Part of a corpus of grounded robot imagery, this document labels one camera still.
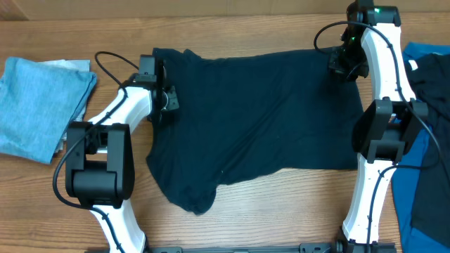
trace white leg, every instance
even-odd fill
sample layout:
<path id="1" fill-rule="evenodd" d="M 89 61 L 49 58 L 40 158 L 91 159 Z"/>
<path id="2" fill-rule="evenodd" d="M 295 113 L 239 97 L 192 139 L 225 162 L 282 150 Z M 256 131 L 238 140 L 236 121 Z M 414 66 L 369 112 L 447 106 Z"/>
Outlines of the white leg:
<path id="1" fill-rule="evenodd" d="M 373 189 L 380 172 L 392 166 L 391 161 L 376 160 L 373 164 L 367 163 L 366 159 L 358 154 L 358 176 L 354 187 L 352 204 L 342 230 L 347 240 L 355 240 L 356 243 L 366 243 L 368 228 L 368 213 L 371 206 Z M 378 241 L 378 223 L 380 221 L 381 209 L 385 201 L 386 190 L 395 169 L 386 172 L 381 179 L 373 203 L 371 242 Z"/>
<path id="2" fill-rule="evenodd" d="M 124 200 L 119 209 L 108 205 L 94 205 L 94 207 L 108 215 L 115 235 L 126 253 L 142 253 L 144 251 L 146 247 L 146 236 L 138 226 L 130 200 Z M 114 243 L 106 221 L 102 220 L 102 216 L 99 213 L 93 211 L 91 213 L 97 218 L 105 233 L 110 245 L 110 253 L 120 252 L 116 249 L 117 246 Z"/>

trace dark green cloth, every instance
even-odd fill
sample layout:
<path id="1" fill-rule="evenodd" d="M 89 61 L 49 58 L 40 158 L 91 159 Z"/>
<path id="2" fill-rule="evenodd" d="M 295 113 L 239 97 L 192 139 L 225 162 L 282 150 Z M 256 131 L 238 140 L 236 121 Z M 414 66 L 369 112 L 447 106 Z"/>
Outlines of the dark green cloth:
<path id="1" fill-rule="evenodd" d="M 328 74 L 327 55 L 299 50 L 204 60 L 159 48 L 153 55 L 165 60 L 180 105 L 153 126 L 147 157 L 170 202 L 202 214 L 219 184 L 285 167 L 357 168 L 351 140 L 361 99 L 355 82 Z"/>

